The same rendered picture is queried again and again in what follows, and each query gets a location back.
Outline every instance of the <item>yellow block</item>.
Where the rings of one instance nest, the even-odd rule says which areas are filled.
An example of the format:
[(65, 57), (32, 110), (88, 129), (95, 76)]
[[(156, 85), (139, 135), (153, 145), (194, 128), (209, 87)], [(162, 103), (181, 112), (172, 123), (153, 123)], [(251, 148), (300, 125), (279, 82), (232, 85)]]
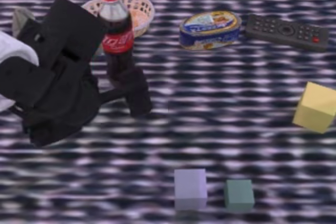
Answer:
[(336, 91), (307, 82), (293, 123), (317, 133), (324, 133), (332, 123), (336, 113)]

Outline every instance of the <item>tablecloth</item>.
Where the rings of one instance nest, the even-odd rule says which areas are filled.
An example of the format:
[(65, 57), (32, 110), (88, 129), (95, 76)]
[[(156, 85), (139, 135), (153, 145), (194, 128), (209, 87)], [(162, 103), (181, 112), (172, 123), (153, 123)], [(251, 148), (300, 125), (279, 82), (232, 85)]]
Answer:
[[(52, 2), (1, 0), (0, 29), (10, 32), (15, 7), (42, 18)], [(335, 224), (335, 127), (321, 135), (291, 123), (307, 81), (335, 83), (335, 1), (153, 4), (155, 19), (134, 49), (150, 84), (153, 113), (135, 120), (122, 100), (110, 103), (81, 133), (42, 150), (21, 133), (19, 118), (1, 113), (0, 222)], [(244, 22), (256, 13), (326, 26), (330, 48), (314, 53), (241, 34), (225, 48), (182, 49), (180, 22), (215, 9), (231, 10)], [(92, 69), (100, 88), (108, 88), (104, 56), (93, 60)], [(175, 212), (177, 168), (206, 168), (206, 209)], [(251, 213), (225, 211), (224, 182), (231, 178), (252, 179)]]

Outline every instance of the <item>basket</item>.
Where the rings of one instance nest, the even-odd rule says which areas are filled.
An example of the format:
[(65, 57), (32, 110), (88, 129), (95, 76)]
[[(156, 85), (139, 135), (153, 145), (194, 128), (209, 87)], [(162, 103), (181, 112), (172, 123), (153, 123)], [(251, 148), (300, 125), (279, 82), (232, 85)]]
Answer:
[[(97, 16), (102, 2), (103, 0), (90, 0), (82, 7)], [(122, 2), (131, 12), (134, 36), (140, 37), (148, 30), (154, 18), (155, 10), (153, 4), (149, 0), (122, 0)]]

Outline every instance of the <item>teal cube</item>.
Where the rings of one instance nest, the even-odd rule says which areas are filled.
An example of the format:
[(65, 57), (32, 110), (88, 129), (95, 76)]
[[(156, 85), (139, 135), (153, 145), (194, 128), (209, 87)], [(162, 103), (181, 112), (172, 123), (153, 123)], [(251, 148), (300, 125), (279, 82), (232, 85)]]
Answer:
[(225, 206), (230, 212), (249, 212), (255, 200), (250, 179), (228, 179), (224, 188)]

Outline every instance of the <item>blue and yellow tin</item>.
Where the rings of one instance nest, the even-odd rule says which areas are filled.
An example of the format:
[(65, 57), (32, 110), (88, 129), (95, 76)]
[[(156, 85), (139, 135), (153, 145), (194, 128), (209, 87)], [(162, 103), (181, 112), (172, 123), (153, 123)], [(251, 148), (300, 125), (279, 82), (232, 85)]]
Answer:
[(189, 50), (204, 50), (232, 44), (242, 21), (236, 14), (219, 10), (196, 14), (180, 25), (180, 44)]

